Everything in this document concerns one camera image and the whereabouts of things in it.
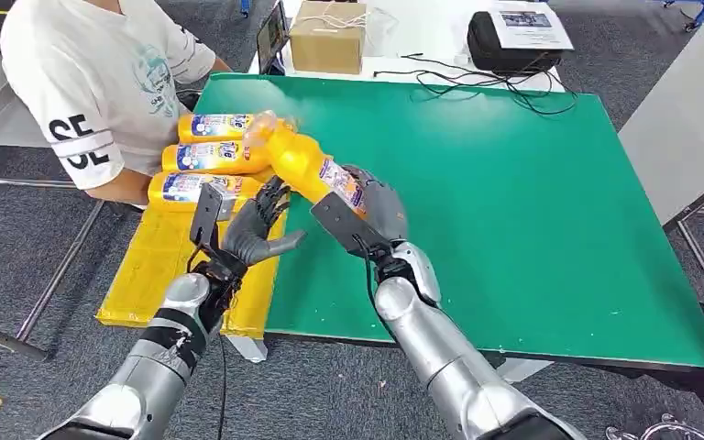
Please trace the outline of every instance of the yellow plastic bottle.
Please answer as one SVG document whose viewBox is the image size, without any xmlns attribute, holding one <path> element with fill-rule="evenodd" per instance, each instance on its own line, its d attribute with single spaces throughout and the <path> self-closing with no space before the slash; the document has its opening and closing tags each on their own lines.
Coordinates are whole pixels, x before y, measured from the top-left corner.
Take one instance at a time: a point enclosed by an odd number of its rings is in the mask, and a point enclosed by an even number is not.
<svg viewBox="0 0 704 440">
<path fill-rule="evenodd" d="M 334 192 L 365 217 L 363 190 L 355 178 L 324 154 L 316 140 L 294 130 L 272 112 L 264 112 L 255 116 L 242 143 L 252 149 L 265 146 L 274 172 L 312 204 Z"/>
<path fill-rule="evenodd" d="M 201 195 L 201 184 L 205 182 L 215 182 L 225 188 L 226 199 L 233 203 L 232 213 L 238 212 L 262 186 L 261 182 L 246 176 L 159 172 L 149 183 L 149 207 L 169 212 L 192 212 Z"/>
<path fill-rule="evenodd" d="M 177 131 L 184 144 L 240 140 L 251 122 L 252 115 L 183 115 Z"/>
<path fill-rule="evenodd" d="M 240 140 L 171 145 L 163 150 L 164 171 L 250 174 L 269 166 L 264 148 L 242 146 Z"/>
</svg>

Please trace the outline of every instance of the silver robotic forearm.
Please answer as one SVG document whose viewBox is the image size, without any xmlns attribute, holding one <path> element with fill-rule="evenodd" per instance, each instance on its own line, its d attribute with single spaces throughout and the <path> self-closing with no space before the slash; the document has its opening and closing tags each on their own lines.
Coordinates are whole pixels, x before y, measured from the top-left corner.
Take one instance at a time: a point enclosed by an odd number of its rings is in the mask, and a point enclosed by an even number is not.
<svg viewBox="0 0 704 440">
<path fill-rule="evenodd" d="M 585 437 L 503 380 L 438 306 L 428 257 L 403 242 L 379 270 L 375 304 L 457 439 L 552 440 Z"/>
<path fill-rule="evenodd" d="M 207 329 L 203 303 L 209 280 L 187 273 L 166 290 L 155 317 L 109 383 L 42 440 L 159 439 L 182 398 L 196 362 L 219 331 Z"/>
</svg>

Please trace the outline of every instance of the green tabletop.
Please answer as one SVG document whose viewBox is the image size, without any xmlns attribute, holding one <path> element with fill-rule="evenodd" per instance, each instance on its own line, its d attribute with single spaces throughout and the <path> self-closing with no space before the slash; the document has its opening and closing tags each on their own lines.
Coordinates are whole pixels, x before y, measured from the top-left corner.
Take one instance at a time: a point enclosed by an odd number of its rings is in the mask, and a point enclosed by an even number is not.
<svg viewBox="0 0 704 440">
<path fill-rule="evenodd" d="M 567 93 L 544 106 L 561 108 Z M 540 116 L 503 90 L 216 74 L 197 113 L 294 116 L 397 189 L 442 305 L 479 349 L 704 367 L 704 316 L 597 96 Z M 347 255 L 293 198 L 267 332 L 388 341 Z"/>
</svg>

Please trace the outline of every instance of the white t-shirt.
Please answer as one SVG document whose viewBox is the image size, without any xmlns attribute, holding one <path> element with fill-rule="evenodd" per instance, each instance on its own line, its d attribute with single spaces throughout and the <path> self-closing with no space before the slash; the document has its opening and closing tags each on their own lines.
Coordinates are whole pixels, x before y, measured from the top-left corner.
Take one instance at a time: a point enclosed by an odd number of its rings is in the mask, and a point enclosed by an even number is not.
<svg viewBox="0 0 704 440">
<path fill-rule="evenodd" d="M 83 190 L 123 168 L 157 172 L 187 113 L 174 80 L 199 80 L 216 58 L 154 0 L 120 0 L 120 9 L 17 0 L 1 33 L 7 80 Z"/>
</svg>

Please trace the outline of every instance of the gray carpet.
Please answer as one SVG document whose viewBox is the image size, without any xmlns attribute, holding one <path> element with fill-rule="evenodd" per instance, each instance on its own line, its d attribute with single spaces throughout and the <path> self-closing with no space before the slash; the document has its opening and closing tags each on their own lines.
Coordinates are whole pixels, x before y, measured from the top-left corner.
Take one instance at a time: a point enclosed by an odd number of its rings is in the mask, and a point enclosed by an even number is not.
<svg viewBox="0 0 704 440">
<path fill-rule="evenodd" d="M 243 71 L 270 1 L 255 1 L 249 19 L 231 0 L 161 4 Z M 679 31 L 684 18 L 678 11 L 655 3 L 553 0 L 552 5 L 577 47 L 560 69 L 563 78 L 579 91 L 599 94 L 616 127 L 688 40 Z M 51 151 L 10 147 L 0 148 L 0 176 L 65 177 Z M 0 187 L 1 330 L 17 330 L 61 259 L 59 249 L 69 246 L 92 205 L 77 192 Z M 37 364 L 0 349 L 0 439 L 30 438 L 68 416 L 108 380 L 138 337 L 136 330 L 93 319 L 137 224 L 138 214 L 102 211 L 88 246 L 31 337 L 56 353 L 51 362 Z M 704 245 L 704 218 L 691 224 Z M 671 240 L 704 299 L 696 262 L 678 235 Z M 448 438 L 397 350 L 284 339 L 267 344 L 269 360 L 255 365 L 225 343 L 225 438 Z M 213 344 L 166 438 L 214 438 L 221 362 L 219 345 Z M 518 388 L 591 439 L 603 438 L 610 424 L 640 433 L 663 412 L 704 429 L 704 408 L 694 395 L 652 379 L 555 364 Z"/>
</svg>

